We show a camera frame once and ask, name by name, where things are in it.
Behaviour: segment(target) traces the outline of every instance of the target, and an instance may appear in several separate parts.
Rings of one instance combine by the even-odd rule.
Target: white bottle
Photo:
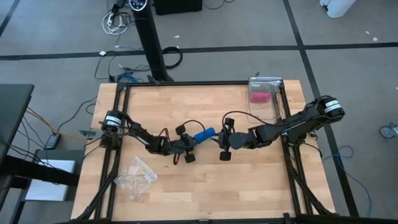
[[[328,6],[328,16],[330,18],[339,18],[343,16],[355,0],[320,0],[321,6]]]

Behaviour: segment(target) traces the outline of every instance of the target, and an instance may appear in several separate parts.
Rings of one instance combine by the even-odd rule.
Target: wooden tabletop
[[[285,80],[285,89],[291,113],[303,110],[305,100],[300,82]],[[116,84],[100,86],[92,128],[99,129],[98,122],[112,109],[115,91]],[[197,119],[207,128],[220,131],[221,119],[226,112],[246,111],[246,91],[246,85],[134,87],[130,90],[127,113],[151,134],[159,134],[163,128],[168,128],[171,139],[177,138],[174,129],[189,119]],[[232,114],[231,117],[235,119],[236,131],[246,132],[247,128],[257,125],[249,123],[243,114]],[[191,135],[203,131],[195,123],[187,124],[186,128]],[[307,137],[307,142],[317,145],[310,137]],[[97,145],[95,142],[87,147],[87,152]],[[308,186],[333,212],[318,151],[306,145],[300,150]],[[97,149],[83,163],[72,218],[84,211],[98,189],[104,151],[103,148]],[[130,166],[134,156],[138,156],[159,179],[136,202],[117,187],[112,220],[279,218],[285,212],[294,216],[279,139],[261,149],[233,150],[232,159],[228,162],[219,160],[220,151],[215,142],[205,141],[193,151],[195,162],[186,164],[182,158],[175,166],[172,156],[149,154],[140,142],[124,137],[119,173]],[[298,194],[301,208],[305,210],[300,190]],[[103,214],[108,195],[107,192],[104,197]]]

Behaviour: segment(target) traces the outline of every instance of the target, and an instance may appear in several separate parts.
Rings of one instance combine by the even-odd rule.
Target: blue cylinder
[[[197,141],[198,144],[202,143],[203,141],[211,138],[212,136],[216,135],[216,131],[214,128],[208,128],[206,131],[202,131],[196,135],[194,135],[194,139]]]

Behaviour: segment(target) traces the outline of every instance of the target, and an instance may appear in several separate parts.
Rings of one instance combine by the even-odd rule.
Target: black box
[[[154,0],[157,15],[182,12],[197,12],[202,9],[202,0]]]

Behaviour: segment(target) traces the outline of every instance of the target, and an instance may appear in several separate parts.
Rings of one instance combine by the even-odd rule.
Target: caster wheel
[[[185,158],[186,163],[195,162],[195,160],[196,160],[194,154],[188,154],[184,158]]]
[[[380,128],[380,134],[388,139],[395,137],[395,135],[392,134],[391,128],[389,126],[382,126]]]
[[[220,160],[221,161],[230,161],[231,160],[231,152],[220,152]]]

